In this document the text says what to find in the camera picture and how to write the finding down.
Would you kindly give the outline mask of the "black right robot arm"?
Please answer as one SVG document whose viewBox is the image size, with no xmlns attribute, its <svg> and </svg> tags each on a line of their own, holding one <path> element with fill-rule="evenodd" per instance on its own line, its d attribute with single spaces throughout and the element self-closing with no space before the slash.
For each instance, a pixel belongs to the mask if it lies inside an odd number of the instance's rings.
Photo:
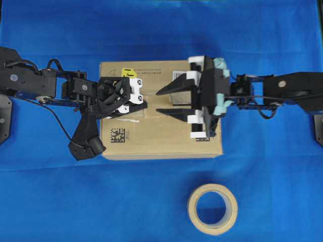
<svg viewBox="0 0 323 242">
<path fill-rule="evenodd" d="M 280 76 L 237 75 L 223 58 L 191 56 L 190 70 L 157 91 L 157 95 L 189 91 L 190 108 L 158 108 L 157 112 L 191 125 L 191 138 L 216 135 L 219 119 L 228 107 L 257 110 L 264 119 L 275 116 L 283 104 L 298 105 L 313 116 L 315 139 L 322 144 L 322 73 L 296 72 Z"/>
</svg>

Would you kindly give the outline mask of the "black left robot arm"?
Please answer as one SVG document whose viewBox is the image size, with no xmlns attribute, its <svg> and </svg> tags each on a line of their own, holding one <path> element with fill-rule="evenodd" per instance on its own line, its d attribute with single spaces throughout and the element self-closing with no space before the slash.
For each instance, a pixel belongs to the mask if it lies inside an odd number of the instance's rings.
<svg viewBox="0 0 323 242">
<path fill-rule="evenodd" d="M 142 80 L 102 77 L 89 81 L 85 72 L 66 71 L 52 58 L 45 69 L 1 47 L 1 94 L 48 105 L 73 107 L 82 118 L 70 142 L 81 148 L 98 142 L 97 120 L 117 118 L 147 108 L 140 94 Z"/>
</svg>

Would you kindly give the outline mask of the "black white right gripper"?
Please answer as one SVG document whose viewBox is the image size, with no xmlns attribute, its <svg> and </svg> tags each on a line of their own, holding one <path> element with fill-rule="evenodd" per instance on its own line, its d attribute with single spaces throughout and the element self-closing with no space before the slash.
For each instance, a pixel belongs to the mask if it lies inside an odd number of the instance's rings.
<svg viewBox="0 0 323 242">
<path fill-rule="evenodd" d="M 173 82 L 157 91 L 156 95 L 180 92 L 191 93 L 191 108 L 156 109 L 157 112 L 174 117 L 192 125 L 191 138 L 210 138 L 216 136 L 216 129 L 221 117 L 227 113 L 231 104 L 225 97 L 230 94 L 230 70 L 226 61 L 206 55 L 188 58 L 190 71 L 188 77 L 193 85 L 181 85 Z"/>
</svg>

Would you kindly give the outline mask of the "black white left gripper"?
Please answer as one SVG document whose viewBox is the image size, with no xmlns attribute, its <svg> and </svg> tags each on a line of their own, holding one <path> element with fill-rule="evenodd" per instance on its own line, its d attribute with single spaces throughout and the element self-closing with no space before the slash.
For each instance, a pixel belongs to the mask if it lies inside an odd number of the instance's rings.
<svg viewBox="0 0 323 242">
<path fill-rule="evenodd" d="M 143 81 L 129 77 L 101 77 L 96 92 L 97 118 L 118 118 L 148 107 L 140 89 Z"/>
</svg>

